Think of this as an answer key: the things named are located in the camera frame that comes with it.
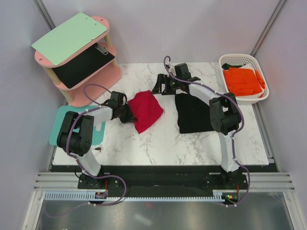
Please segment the mint green board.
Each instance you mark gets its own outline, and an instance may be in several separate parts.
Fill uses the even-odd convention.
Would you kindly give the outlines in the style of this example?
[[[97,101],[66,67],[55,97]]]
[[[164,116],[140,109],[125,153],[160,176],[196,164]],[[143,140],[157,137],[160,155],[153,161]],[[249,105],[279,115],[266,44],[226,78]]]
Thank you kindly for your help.
[[[105,18],[80,12],[39,38],[31,47],[39,65],[57,67],[103,38],[109,28]]]

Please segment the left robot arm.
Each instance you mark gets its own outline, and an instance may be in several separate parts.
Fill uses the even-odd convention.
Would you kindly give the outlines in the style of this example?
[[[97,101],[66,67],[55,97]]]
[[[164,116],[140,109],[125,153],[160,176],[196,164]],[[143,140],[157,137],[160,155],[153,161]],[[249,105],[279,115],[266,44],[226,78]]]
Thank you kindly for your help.
[[[105,176],[100,174],[102,166],[91,151],[94,126],[116,118],[124,124],[137,120],[126,94],[113,91],[109,99],[95,108],[81,113],[68,111],[58,133],[57,147],[76,160],[94,188],[105,184]]]

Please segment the teal cutting board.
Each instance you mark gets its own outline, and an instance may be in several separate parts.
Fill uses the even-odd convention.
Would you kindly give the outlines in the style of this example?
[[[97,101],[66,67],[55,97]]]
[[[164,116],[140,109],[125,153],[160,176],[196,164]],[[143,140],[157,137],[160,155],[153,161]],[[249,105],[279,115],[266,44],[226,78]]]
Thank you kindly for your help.
[[[56,114],[56,118],[53,124],[53,128],[49,137],[49,143],[50,145],[56,146],[57,145],[57,137],[64,119],[65,114],[68,111],[73,111],[73,112],[77,112],[77,113],[81,113],[83,111],[85,111],[86,109],[90,110],[95,108],[94,105],[89,105],[89,106],[85,106],[85,107],[73,107],[70,105],[64,105],[61,106]],[[102,123],[99,126],[94,126],[93,128],[93,139],[92,139],[92,146],[98,146],[101,145],[104,139],[104,132],[105,132],[105,125],[106,123]]]

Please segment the white plastic basket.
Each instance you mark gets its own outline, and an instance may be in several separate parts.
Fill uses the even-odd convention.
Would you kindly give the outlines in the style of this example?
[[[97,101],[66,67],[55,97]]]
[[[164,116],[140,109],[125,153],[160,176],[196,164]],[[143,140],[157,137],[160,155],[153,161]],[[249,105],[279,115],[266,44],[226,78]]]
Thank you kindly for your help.
[[[224,63],[242,65],[223,70]],[[255,104],[269,96],[269,88],[258,61],[247,54],[226,54],[219,58],[222,81],[227,92],[232,92],[239,104]]]

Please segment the pink three-tier shelf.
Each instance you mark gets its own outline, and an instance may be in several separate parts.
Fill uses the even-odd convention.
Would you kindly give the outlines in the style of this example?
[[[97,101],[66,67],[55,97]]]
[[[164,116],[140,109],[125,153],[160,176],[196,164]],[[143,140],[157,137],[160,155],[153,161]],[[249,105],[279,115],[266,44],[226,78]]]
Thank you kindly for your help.
[[[87,106],[119,81],[109,30],[107,19],[80,12],[31,45],[36,62],[69,105]]]

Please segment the red t shirt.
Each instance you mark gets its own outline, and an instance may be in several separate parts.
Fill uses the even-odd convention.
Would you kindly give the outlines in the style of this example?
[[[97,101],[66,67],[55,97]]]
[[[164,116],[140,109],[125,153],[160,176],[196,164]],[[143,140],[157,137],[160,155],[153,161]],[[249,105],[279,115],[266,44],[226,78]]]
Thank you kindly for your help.
[[[149,129],[164,112],[151,91],[137,93],[128,104],[137,119],[134,125],[139,134]]]

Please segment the black clipboard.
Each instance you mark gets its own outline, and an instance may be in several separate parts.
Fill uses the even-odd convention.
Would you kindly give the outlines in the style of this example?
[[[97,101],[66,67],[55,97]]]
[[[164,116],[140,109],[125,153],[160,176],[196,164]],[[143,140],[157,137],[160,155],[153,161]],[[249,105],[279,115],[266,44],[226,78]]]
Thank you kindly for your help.
[[[58,79],[71,89],[114,58],[103,46],[95,43],[74,59],[52,70]]]

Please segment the dark green garment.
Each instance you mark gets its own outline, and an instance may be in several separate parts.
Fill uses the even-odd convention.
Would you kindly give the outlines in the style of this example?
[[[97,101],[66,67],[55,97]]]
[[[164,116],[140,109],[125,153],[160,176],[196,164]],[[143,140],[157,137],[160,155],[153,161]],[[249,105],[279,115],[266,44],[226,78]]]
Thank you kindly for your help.
[[[223,70],[229,70],[230,68],[241,68],[243,67],[242,65],[230,65],[230,64],[227,64],[227,63],[224,63],[222,65],[222,69]]]

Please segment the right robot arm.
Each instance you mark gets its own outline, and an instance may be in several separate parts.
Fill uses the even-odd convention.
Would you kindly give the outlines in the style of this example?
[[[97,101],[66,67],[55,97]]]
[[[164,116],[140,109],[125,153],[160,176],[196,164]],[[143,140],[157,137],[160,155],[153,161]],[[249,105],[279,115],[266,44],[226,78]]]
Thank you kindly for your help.
[[[164,63],[167,74],[158,74],[152,94],[175,95],[177,90],[200,99],[209,106],[211,125],[218,133],[222,154],[221,167],[226,172],[220,176],[224,188],[237,183],[234,171],[239,169],[235,155],[234,135],[242,129],[244,118],[233,93],[220,93],[205,85],[200,78],[192,77],[186,63],[173,66]]]

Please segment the black t shirt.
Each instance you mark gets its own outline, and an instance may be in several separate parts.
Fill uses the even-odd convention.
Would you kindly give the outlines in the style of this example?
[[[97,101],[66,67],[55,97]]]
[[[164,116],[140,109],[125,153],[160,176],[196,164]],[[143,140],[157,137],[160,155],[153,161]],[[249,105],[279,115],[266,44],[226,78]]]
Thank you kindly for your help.
[[[214,131],[209,106],[197,97],[180,93],[175,95],[180,134]]]

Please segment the aluminium rail frame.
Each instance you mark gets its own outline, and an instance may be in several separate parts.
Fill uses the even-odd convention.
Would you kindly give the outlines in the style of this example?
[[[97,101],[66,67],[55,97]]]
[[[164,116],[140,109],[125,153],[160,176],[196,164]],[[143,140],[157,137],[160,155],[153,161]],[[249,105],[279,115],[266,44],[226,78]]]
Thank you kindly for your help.
[[[252,192],[294,192],[291,177],[286,172],[251,172]],[[40,172],[35,190],[76,191],[78,178],[72,172]]]

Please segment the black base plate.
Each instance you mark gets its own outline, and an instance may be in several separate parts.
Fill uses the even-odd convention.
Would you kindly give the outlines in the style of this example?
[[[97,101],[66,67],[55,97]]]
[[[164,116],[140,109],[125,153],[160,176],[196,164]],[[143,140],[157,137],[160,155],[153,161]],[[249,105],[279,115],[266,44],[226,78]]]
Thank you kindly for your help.
[[[225,172],[220,166],[104,166],[95,179],[82,173],[78,181],[78,189],[137,198],[204,197],[247,187],[243,169]]]

